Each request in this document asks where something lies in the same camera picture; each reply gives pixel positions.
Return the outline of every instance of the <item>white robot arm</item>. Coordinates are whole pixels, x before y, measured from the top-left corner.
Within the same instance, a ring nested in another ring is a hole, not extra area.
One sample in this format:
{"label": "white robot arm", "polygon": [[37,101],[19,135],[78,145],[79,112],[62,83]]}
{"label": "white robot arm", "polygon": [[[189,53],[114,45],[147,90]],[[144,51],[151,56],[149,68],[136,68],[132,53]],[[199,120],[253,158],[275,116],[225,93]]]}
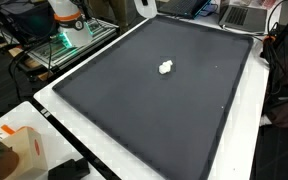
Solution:
{"label": "white robot arm", "polygon": [[[60,35],[65,39],[66,47],[81,47],[90,43],[93,33],[81,16],[80,9],[70,0],[49,0],[55,19],[60,24]],[[154,18],[157,14],[155,0],[134,0],[139,14],[145,18]]]}

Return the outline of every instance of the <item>dark gray surface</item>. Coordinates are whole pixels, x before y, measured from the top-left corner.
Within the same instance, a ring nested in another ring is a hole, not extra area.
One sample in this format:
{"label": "dark gray surface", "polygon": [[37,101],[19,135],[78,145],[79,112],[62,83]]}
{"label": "dark gray surface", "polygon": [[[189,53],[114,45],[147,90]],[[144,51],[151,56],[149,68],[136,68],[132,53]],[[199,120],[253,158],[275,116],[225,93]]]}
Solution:
{"label": "dark gray surface", "polygon": [[251,42],[158,17],[54,89],[166,178],[206,179]]}

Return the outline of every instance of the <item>small white object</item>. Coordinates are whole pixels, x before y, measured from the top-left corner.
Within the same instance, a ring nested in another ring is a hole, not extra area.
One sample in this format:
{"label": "small white object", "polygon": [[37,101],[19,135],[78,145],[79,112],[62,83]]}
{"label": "small white object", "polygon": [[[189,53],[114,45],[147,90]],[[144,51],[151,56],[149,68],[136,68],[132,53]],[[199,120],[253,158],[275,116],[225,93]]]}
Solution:
{"label": "small white object", "polygon": [[160,74],[166,74],[169,73],[172,69],[173,62],[171,60],[168,60],[166,62],[163,62],[162,65],[158,68]]}

